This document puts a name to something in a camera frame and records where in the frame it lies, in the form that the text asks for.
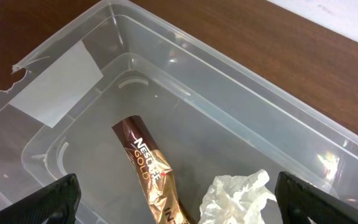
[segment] clear plastic bin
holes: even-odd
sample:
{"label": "clear plastic bin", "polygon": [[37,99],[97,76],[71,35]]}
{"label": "clear plastic bin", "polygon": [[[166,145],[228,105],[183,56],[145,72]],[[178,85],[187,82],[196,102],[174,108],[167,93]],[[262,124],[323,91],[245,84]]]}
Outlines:
{"label": "clear plastic bin", "polygon": [[[82,41],[103,77],[50,128],[9,102]],[[358,208],[358,136],[233,60],[125,0],[101,1],[14,66],[0,92],[0,209],[66,173],[80,223],[154,223],[111,126],[140,115],[194,219],[216,175],[286,170]],[[262,211],[281,221],[277,204]]]}

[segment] coffee stick packet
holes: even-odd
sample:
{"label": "coffee stick packet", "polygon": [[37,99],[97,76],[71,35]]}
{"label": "coffee stick packet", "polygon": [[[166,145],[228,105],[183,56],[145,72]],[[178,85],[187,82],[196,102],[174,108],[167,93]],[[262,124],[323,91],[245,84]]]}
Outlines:
{"label": "coffee stick packet", "polygon": [[140,116],[123,119],[113,127],[137,176],[157,224],[193,223],[181,208],[173,172]]}

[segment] wooden table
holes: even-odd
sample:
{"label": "wooden table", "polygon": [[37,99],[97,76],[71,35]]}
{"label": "wooden table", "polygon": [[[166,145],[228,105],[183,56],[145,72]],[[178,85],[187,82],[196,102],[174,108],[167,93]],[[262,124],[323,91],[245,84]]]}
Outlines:
{"label": "wooden table", "polygon": [[[98,0],[0,0],[0,90],[11,66]],[[358,43],[264,0],[133,0],[358,134]]]}

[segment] brown packet end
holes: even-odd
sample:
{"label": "brown packet end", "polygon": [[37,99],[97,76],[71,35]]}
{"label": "brown packet end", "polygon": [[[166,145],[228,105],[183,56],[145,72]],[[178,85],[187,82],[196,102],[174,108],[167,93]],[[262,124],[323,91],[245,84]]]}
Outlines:
{"label": "brown packet end", "polygon": [[187,224],[181,208],[173,172],[140,116],[123,119],[112,127],[134,165],[140,184],[157,224]]}

